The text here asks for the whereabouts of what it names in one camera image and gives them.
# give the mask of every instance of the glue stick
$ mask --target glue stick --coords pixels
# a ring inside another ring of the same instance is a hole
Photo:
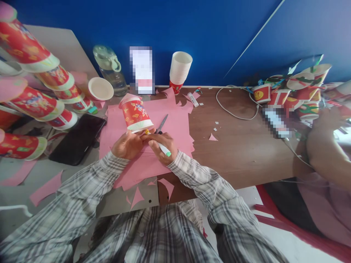
[[[191,92],[188,93],[188,97],[190,98],[191,102],[194,104],[195,108],[199,105],[195,99],[195,97],[191,94]]]

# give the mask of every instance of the red chair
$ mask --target red chair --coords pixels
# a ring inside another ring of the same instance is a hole
[[[265,216],[255,215],[259,222],[289,231],[307,244],[318,248],[319,250],[337,258],[338,260],[341,260],[343,262],[351,262],[350,247],[301,229],[279,212],[278,208],[264,189],[263,185],[258,185],[256,187],[263,205],[255,205],[255,209],[274,216],[274,218],[269,218]]]

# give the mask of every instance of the white marker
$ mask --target white marker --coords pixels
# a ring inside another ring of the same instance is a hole
[[[191,94],[191,92],[188,93],[188,97],[191,100],[191,102],[194,104],[195,108],[199,106],[199,104],[197,103],[195,97]]]
[[[145,133],[146,133],[147,135],[150,134],[149,130],[146,130]],[[164,146],[162,143],[159,143],[159,142],[157,142],[157,144],[158,144],[158,146],[160,146],[161,151],[162,151],[165,155],[167,155],[168,157],[171,156],[171,152],[170,152],[169,149],[167,149],[166,146]]]

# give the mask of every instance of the plastic bottle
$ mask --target plastic bottle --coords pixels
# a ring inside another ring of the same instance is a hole
[[[93,48],[93,53],[103,77],[113,87],[114,96],[124,96],[128,87],[121,72],[121,63],[118,61],[115,52],[110,47],[96,45]]]

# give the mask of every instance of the bottle handle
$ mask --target bottle handle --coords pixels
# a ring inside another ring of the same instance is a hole
[[[115,72],[120,72],[122,69],[121,63],[118,61],[117,56],[113,56],[109,58],[109,61],[111,62],[111,68]]]

